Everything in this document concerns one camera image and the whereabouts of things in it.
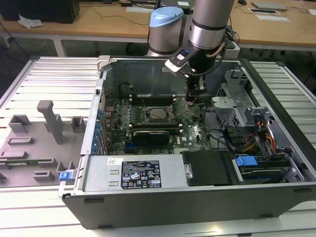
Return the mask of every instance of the blue tab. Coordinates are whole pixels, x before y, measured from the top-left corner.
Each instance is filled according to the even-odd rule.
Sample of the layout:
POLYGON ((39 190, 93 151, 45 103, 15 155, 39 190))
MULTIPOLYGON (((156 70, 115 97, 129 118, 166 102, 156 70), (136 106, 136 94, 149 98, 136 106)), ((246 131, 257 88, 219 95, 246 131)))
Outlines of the blue tab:
POLYGON ((71 171, 61 172, 59 175, 59 181, 71 181, 72 174, 73 173, 71 171))
POLYGON ((235 161, 238 166, 258 166, 257 160, 253 156, 240 156, 235 161))

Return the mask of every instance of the motherboard chip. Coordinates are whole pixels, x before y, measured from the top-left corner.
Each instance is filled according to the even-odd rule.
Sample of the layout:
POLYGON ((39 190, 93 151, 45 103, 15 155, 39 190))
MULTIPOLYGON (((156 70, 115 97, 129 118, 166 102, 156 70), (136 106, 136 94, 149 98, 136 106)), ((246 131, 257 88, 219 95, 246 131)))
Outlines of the motherboard chip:
POLYGON ((150 109, 150 118, 152 119, 166 119, 166 110, 165 109, 150 109))

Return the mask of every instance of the wooden table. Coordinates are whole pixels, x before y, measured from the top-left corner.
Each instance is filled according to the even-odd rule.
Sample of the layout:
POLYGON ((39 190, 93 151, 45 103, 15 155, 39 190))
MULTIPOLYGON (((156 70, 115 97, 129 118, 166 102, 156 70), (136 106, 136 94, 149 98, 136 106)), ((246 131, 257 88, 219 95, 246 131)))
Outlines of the wooden table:
MULTIPOLYGON (((297 7, 302 11, 316 9, 316 2, 293 0, 263 1, 280 2, 287 7, 297 7)), ((241 47, 316 51, 316 16, 302 13, 300 10, 292 8, 280 15, 287 17, 291 22, 262 21, 256 16, 258 14, 246 14, 243 12, 250 13, 248 8, 254 8, 251 0, 248 0, 248 5, 246 6, 240 5, 236 0, 231 14, 234 31, 240 36, 241 47)), ((120 5, 89 6, 82 3, 80 4, 80 13, 72 24, 44 22, 43 27, 29 30, 17 22, 1 20, 14 37, 53 40, 58 56, 62 57, 66 56, 62 40, 145 43, 147 41, 149 21, 150 13, 126 12, 126 8, 120 5)), ((8 37, 8 34, 2 31, 0 32, 1 36, 5 39, 5 37, 8 37)))
MULTIPOLYGON (((43 22, 43 27, 27 29, 16 21, 1 20, 4 27, 14 37, 53 40, 57 54, 60 57, 67 56, 62 40, 145 43, 149 30, 149 21, 150 13, 127 12, 126 7, 121 7, 120 5, 95 6, 83 3, 80 3, 79 15, 72 24, 43 22)), ((5 40, 9 35, 1 27, 0 37, 2 37, 2 43, 9 47, 5 40)))
MULTIPOLYGON (((293 0, 262 0, 264 2, 279 2, 286 7, 297 7, 302 11, 316 9, 316 2, 293 0)), ((231 13, 234 31, 240 36, 242 48, 265 48, 281 50, 316 51, 316 16, 302 13, 296 8, 281 12, 291 22, 263 21, 250 13, 248 8, 255 8, 248 0, 243 6, 235 1, 231 13)))

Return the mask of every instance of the paper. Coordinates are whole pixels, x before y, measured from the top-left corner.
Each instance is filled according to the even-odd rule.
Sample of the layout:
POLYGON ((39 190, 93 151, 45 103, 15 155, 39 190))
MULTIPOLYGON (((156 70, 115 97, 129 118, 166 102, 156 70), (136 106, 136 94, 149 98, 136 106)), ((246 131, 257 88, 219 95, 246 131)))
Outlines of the paper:
POLYGON ((316 16, 316 10, 310 9, 309 11, 310 11, 311 15, 316 16))
POLYGON ((179 6, 190 6, 190 4, 187 1, 179 1, 178 5, 179 6))
POLYGON ((263 21, 284 21, 284 22, 291 22, 289 19, 287 19, 284 16, 262 16, 262 15, 256 15, 260 20, 263 21))
POLYGON ((18 21, 22 26, 30 29, 31 27, 43 26, 41 20, 30 20, 19 14, 20 20, 18 21))

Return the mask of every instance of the power supply label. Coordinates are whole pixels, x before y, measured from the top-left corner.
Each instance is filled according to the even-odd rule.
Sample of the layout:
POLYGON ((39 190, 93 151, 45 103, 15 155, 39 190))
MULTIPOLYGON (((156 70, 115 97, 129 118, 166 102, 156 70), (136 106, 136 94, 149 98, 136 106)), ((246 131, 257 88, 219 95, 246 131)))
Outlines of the power supply label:
POLYGON ((161 188, 159 160, 122 162, 122 189, 161 188))

